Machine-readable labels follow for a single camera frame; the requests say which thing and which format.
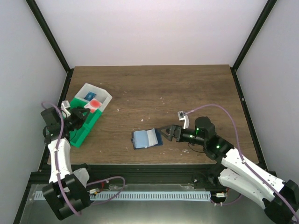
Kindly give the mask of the blue card holder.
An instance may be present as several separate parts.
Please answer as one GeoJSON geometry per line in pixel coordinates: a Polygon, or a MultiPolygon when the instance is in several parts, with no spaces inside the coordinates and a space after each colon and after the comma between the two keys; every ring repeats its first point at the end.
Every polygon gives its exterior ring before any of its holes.
{"type": "Polygon", "coordinates": [[[134,150],[163,145],[162,136],[156,128],[132,132],[131,142],[134,150]]]}

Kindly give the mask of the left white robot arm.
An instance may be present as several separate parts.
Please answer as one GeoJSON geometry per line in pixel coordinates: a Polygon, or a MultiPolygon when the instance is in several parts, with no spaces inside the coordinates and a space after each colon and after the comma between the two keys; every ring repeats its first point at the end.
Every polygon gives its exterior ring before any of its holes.
{"type": "Polygon", "coordinates": [[[46,124],[44,143],[51,157],[49,184],[43,187],[43,196],[59,220],[80,215],[81,210],[91,204],[86,190],[88,171],[86,168],[73,171],[70,161],[71,132],[83,126],[89,112],[83,107],[62,112],[51,107],[41,112],[46,124]]]}

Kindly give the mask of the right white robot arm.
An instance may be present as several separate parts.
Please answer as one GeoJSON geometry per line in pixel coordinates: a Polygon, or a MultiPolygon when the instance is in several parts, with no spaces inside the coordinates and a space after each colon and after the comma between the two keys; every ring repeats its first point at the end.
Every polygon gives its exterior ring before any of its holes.
{"type": "Polygon", "coordinates": [[[299,222],[293,220],[299,209],[298,184],[276,177],[243,156],[230,142],[216,134],[208,117],[196,118],[194,129],[170,125],[159,128],[158,132],[168,141],[202,146],[204,154],[216,161],[216,169],[208,177],[211,184],[233,189],[252,200],[276,224],[299,222]]]}

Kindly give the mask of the blue card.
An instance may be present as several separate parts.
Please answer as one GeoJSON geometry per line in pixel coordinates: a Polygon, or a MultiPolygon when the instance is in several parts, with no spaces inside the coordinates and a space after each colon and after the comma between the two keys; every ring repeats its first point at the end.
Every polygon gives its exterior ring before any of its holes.
{"type": "Polygon", "coordinates": [[[91,101],[92,99],[94,99],[96,97],[96,93],[93,92],[88,92],[86,94],[86,96],[84,97],[85,100],[87,101],[91,101]]]}

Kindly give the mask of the green bin upper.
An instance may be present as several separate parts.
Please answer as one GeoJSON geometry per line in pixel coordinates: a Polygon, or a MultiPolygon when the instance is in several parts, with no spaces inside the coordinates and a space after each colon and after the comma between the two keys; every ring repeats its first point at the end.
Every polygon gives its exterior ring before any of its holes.
{"type": "MultiPolygon", "coordinates": [[[[77,108],[77,107],[84,107],[86,104],[87,104],[87,102],[85,102],[79,98],[73,98],[70,102],[71,109],[77,108]]],[[[84,126],[88,127],[89,129],[92,129],[101,115],[102,115],[102,112],[99,109],[97,109],[94,113],[89,113],[89,115],[87,116],[87,119],[84,123],[84,126]]]]}

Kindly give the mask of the green bin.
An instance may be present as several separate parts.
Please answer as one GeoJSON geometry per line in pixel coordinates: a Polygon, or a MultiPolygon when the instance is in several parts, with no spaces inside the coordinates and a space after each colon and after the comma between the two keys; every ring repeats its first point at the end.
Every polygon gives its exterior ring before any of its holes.
{"type": "MultiPolygon", "coordinates": [[[[84,107],[86,104],[87,104],[87,102],[85,102],[79,98],[73,98],[70,102],[71,109],[77,108],[77,107],[84,107]]],[[[101,115],[102,115],[102,112],[99,109],[97,109],[94,113],[89,113],[89,115],[87,116],[87,119],[84,123],[84,126],[88,127],[89,129],[92,129],[101,115]]]]}
{"type": "Polygon", "coordinates": [[[74,130],[70,132],[70,144],[74,147],[81,147],[86,137],[90,133],[90,129],[88,127],[83,126],[78,130],[74,130]]]}

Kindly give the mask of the green bin lower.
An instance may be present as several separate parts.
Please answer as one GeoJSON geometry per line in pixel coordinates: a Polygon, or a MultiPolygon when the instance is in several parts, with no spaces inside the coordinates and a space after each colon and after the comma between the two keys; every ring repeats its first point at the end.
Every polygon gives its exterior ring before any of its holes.
{"type": "Polygon", "coordinates": [[[90,133],[90,129],[88,127],[83,126],[78,130],[74,130],[70,132],[70,144],[74,147],[81,147],[86,137],[90,133]]]}

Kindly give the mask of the white plastic bin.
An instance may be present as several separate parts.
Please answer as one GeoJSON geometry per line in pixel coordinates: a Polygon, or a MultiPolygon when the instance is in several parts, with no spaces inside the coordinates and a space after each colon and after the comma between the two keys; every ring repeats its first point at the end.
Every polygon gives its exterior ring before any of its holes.
{"type": "Polygon", "coordinates": [[[96,94],[94,98],[101,102],[99,110],[101,112],[104,112],[104,110],[106,109],[113,97],[105,89],[85,83],[83,87],[75,95],[75,98],[78,98],[87,103],[88,100],[85,100],[85,97],[89,92],[96,94]]]}

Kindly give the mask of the black aluminium front rail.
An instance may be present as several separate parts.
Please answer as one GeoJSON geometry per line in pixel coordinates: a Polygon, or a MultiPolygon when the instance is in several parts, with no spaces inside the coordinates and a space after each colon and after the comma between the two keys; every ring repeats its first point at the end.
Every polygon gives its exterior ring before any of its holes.
{"type": "Polygon", "coordinates": [[[220,184],[208,181],[211,164],[198,165],[88,165],[89,182],[121,176],[126,184],[192,185],[196,189],[223,190],[220,184]]]}

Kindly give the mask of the left black frame post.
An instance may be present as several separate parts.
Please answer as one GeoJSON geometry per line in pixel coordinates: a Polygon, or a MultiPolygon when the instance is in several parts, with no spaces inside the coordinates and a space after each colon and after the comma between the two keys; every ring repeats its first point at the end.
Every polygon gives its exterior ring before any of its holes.
{"type": "Polygon", "coordinates": [[[40,28],[42,29],[45,37],[47,38],[49,44],[51,45],[54,53],[56,54],[58,60],[60,61],[63,69],[68,74],[71,71],[70,66],[68,65],[51,29],[49,28],[46,19],[44,18],[37,2],[35,0],[25,0],[27,5],[29,6],[33,16],[35,17],[36,21],[38,22],[40,28]]]}

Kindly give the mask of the black frame post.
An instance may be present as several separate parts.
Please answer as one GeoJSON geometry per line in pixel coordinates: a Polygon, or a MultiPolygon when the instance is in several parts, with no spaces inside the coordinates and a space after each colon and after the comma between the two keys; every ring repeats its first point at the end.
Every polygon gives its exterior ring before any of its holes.
{"type": "Polygon", "coordinates": [[[264,5],[257,21],[255,22],[245,44],[243,45],[235,63],[231,67],[232,72],[236,72],[239,67],[241,66],[245,56],[247,55],[249,49],[251,48],[252,44],[254,43],[256,37],[258,36],[260,30],[262,29],[264,23],[266,22],[268,16],[270,15],[272,9],[274,8],[277,0],[267,0],[266,4],[264,5]]]}
{"type": "Polygon", "coordinates": [[[51,45],[54,53],[56,54],[58,60],[60,61],[63,69],[68,74],[71,71],[70,66],[68,65],[51,29],[49,28],[46,19],[44,18],[37,2],[35,0],[25,0],[27,5],[29,6],[33,16],[35,17],[36,21],[38,22],[40,28],[42,29],[45,37],[47,38],[49,44],[51,45]]]}

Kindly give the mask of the right black frame post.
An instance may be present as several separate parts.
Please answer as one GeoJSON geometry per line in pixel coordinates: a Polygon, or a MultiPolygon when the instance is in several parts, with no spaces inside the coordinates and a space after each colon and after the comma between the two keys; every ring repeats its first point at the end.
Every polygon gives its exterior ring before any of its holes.
{"type": "Polygon", "coordinates": [[[267,0],[266,4],[264,5],[257,21],[255,22],[245,44],[243,45],[235,63],[231,67],[232,72],[236,72],[239,67],[241,66],[245,56],[247,55],[249,49],[251,48],[252,44],[254,43],[256,37],[258,36],[260,30],[262,29],[264,23],[266,22],[268,16],[270,15],[272,9],[274,8],[277,0],[267,0]]]}

